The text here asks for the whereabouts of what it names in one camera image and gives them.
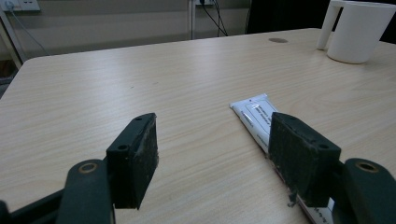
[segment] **toothpaste tube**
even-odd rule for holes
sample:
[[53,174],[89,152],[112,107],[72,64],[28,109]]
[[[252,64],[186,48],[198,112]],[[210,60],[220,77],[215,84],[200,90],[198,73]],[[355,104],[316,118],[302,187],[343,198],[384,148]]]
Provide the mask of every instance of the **toothpaste tube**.
[[259,146],[268,153],[271,117],[276,108],[261,94],[243,101],[230,103],[230,108],[238,115]]
[[[272,113],[277,112],[266,94],[230,103],[230,108],[238,115],[259,146],[268,154]],[[329,200],[327,207],[307,207],[300,197],[299,205],[314,224],[333,224],[332,208],[334,201]]]

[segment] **white container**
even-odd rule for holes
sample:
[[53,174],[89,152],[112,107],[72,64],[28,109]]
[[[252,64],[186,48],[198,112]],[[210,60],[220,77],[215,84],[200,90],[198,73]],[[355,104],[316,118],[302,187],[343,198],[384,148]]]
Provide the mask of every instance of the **white container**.
[[326,12],[317,49],[325,49],[341,7],[344,9],[327,55],[342,63],[365,63],[387,29],[396,6],[332,0]]

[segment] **power outlet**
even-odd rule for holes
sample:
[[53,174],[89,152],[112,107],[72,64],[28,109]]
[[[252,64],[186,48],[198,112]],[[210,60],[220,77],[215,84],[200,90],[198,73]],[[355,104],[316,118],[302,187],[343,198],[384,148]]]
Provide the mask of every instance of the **power outlet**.
[[20,2],[22,11],[39,11],[40,6],[37,0],[18,0]]
[[0,0],[0,6],[3,11],[8,11],[7,2],[12,3],[14,11],[39,11],[40,6],[37,0]]
[[[200,0],[195,0],[195,5],[196,6],[200,6],[201,5],[201,1]],[[205,6],[214,6],[215,5],[215,0],[205,0],[204,1],[204,5]]]

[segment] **gripper screw hole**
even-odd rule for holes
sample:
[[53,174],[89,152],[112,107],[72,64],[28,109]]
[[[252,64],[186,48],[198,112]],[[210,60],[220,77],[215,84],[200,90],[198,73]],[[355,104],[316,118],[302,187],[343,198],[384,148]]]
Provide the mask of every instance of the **gripper screw hole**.
[[117,147],[117,149],[119,149],[119,150],[124,150],[127,148],[128,148],[128,146],[126,146],[126,145],[121,145],[121,146]]
[[320,144],[319,147],[321,147],[321,148],[329,148],[327,145],[324,145],[324,144]]
[[85,163],[85,164],[81,165],[80,167],[78,167],[78,171],[82,174],[88,174],[88,173],[96,170],[97,166],[98,165],[93,162]]
[[374,166],[368,162],[358,161],[358,162],[356,162],[356,166],[358,168],[360,168],[361,170],[363,170],[365,172],[369,172],[369,173],[376,173],[379,171],[378,168],[376,168],[376,166]]

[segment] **light wood tabletop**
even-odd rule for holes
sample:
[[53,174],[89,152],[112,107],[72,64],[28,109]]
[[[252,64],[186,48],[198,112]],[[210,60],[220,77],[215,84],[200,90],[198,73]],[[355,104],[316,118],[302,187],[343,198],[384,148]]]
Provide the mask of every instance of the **light wood tabletop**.
[[[396,176],[396,46],[364,64],[317,50],[318,29],[35,58],[0,100],[0,199],[11,211],[102,159],[135,117],[157,114],[160,162],[139,211],[118,223],[307,223],[229,103],[267,93]],[[287,43],[270,41],[286,39]]]

